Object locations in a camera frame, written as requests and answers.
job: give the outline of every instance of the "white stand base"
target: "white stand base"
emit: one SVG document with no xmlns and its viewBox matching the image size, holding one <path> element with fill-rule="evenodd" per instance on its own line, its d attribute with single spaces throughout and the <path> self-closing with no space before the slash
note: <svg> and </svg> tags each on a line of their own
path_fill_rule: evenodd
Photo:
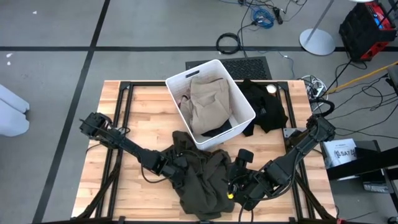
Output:
<svg viewBox="0 0 398 224">
<path fill-rule="evenodd" d="M 312 29 L 307 29 L 300 34 L 300 44 L 307 52 L 315 55 L 328 55 L 335 50 L 335 41 L 331 35 L 320 29 L 315 30 L 311 39 L 305 43 L 311 31 Z"/>
</svg>

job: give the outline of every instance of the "black floor stripe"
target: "black floor stripe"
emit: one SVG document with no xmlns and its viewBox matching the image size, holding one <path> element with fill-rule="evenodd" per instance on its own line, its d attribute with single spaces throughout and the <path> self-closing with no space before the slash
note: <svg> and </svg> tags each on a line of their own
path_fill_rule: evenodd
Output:
<svg viewBox="0 0 398 224">
<path fill-rule="evenodd" d="M 26 52 L 81 52 L 89 51 L 90 47 L 0 47 L 0 51 Z"/>
<path fill-rule="evenodd" d="M 222 47 L 223 50 L 232 50 L 235 47 Z M 247 46 L 247 51 L 280 51 L 280 52 L 304 52 L 302 47 L 271 47 L 271 46 Z M 0 47 L 0 52 L 212 52 L 217 51 L 215 46 L 170 46 L 170 47 Z M 345 52 L 344 47 L 336 47 L 335 52 Z M 398 47 L 386 47 L 383 52 L 398 52 Z"/>
<path fill-rule="evenodd" d="M 60 163 L 62 160 L 63 152 L 65 150 L 65 146 L 67 144 L 70 128 L 72 126 L 73 119 L 75 117 L 76 109 L 79 104 L 81 92 L 83 91 L 84 84 L 86 82 L 88 70 L 91 65 L 91 61 L 94 56 L 93 47 L 96 46 L 98 42 L 98 38 L 100 36 L 101 28 L 105 19 L 106 12 L 108 10 L 110 0 L 105 0 L 103 8 L 101 10 L 101 14 L 99 15 L 98 23 L 94 31 L 93 38 L 91 40 L 91 50 L 88 51 L 86 60 L 83 64 L 83 68 L 80 72 L 79 81 L 77 83 L 75 92 L 73 94 L 72 102 L 70 103 L 69 111 L 67 114 L 67 118 L 63 125 L 63 129 L 61 132 L 60 140 L 58 142 L 57 149 L 55 150 L 54 158 L 50 166 L 49 174 L 47 179 L 45 180 L 45 185 L 42 191 L 42 195 L 40 196 L 39 204 L 37 205 L 35 215 L 33 217 L 32 223 L 41 223 L 49 203 L 49 199 L 51 196 L 51 191 L 53 189 L 55 178 L 57 177 L 57 172 L 60 167 Z"/>
</svg>

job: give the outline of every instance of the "red power station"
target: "red power station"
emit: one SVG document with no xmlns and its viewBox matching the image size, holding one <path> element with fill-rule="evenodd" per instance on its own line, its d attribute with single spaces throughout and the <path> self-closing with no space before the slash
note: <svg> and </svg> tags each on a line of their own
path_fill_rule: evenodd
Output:
<svg viewBox="0 0 398 224">
<path fill-rule="evenodd" d="M 370 61 L 389 42 L 394 41 L 396 26 L 389 17 L 384 19 L 386 14 L 378 2 L 357 3 L 348 13 L 339 33 L 353 62 Z"/>
</svg>

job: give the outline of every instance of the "dark green clothing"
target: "dark green clothing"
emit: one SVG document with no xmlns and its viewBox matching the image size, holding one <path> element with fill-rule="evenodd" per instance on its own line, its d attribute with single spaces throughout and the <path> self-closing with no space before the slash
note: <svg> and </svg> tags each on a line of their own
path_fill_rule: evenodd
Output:
<svg viewBox="0 0 398 224">
<path fill-rule="evenodd" d="M 175 189 L 186 214 L 195 214 L 200 220 L 219 218 L 221 212 L 232 212 L 234 202 L 227 198 L 227 166 L 231 163 L 222 149 L 201 151 L 188 133 L 173 132 L 174 145 L 163 153 L 169 158 L 187 158 L 188 169 L 183 187 Z"/>
</svg>

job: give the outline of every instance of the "black floor mat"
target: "black floor mat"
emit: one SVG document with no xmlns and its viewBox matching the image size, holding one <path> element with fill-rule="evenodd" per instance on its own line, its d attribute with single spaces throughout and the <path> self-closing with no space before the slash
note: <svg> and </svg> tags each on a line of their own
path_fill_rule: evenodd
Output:
<svg viewBox="0 0 398 224">
<path fill-rule="evenodd" d="M 185 62 L 185 68 L 188 70 L 205 62 L 208 62 L 208 60 Z M 251 80 L 272 79 L 265 57 L 220 59 L 220 62 L 234 80 L 245 78 Z"/>
</svg>

